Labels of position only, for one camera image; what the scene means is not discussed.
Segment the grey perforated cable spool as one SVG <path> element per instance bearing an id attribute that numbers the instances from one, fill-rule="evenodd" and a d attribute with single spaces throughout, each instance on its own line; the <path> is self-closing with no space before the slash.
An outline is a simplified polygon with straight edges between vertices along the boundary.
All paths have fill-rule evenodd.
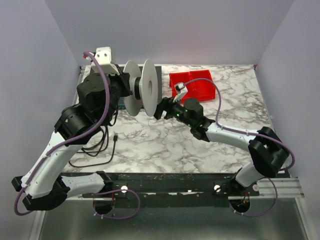
<path id="1" fill-rule="evenodd" d="M 158 79 L 154 63 L 147 59 L 142 69 L 133 60 L 129 60 L 123 69 L 129 73 L 129 84 L 132 94 L 124 97 L 123 102 L 130 116 L 137 116 L 144 109 L 152 117 L 158 104 Z"/>

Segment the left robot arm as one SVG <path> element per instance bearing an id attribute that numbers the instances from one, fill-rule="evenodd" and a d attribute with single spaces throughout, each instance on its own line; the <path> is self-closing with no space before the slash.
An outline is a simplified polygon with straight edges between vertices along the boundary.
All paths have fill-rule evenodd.
<path id="1" fill-rule="evenodd" d="M 21 196 L 25 214 L 49 211 L 67 198 L 111 191 L 113 182 L 104 171 L 67 177 L 61 174 L 70 159 L 86 145 L 102 127 L 107 127 L 122 97 L 131 94 L 130 75 L 93 73 L 77 85 L 78 103 L 65 108 L 48 145 L 32 169 L 16 176 L 11 183 Z"/>

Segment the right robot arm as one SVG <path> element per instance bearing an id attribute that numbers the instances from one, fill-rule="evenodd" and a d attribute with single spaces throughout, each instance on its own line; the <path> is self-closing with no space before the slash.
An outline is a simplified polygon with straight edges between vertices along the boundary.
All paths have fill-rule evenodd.
<path id="1" fill-rule="evenodd" d="M 189 98 L 181 105 L 172 97 L 164 97 L 153 116 L 157 120 L 177 119 L 187 125 L 198 140 L 223 143 L 249 152 L 251 162 L 238 170 L 230 180 L 219 185 L 220 192 L 227 195 L 240 195 L 258 180 L 276 177 L 289 157 L 289 151 L 271 128 L 264 126 L 253 134 L 220 128 L 215 120 L 204 116 L 203 106 L 195 98 Z"/>

